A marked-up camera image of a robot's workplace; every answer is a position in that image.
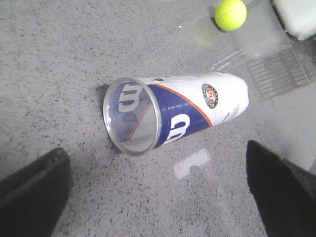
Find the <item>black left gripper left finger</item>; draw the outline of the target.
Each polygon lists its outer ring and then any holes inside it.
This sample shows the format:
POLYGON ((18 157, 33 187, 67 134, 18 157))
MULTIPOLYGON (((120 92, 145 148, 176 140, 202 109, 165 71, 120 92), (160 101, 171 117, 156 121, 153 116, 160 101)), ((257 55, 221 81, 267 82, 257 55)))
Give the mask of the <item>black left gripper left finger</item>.
POLYGON ((0 182, 0 235, 49 237, 69 199, 70 157, 56 148, 0 182))

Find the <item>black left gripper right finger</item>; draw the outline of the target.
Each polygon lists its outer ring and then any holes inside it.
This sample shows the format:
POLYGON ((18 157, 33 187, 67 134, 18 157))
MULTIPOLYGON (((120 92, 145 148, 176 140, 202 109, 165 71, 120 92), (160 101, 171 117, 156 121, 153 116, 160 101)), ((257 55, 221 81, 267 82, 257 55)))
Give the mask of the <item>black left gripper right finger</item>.
POLYGON ((246 151, 247 182, 270 237, 316 235, 316 177, 254 140, 246 151))

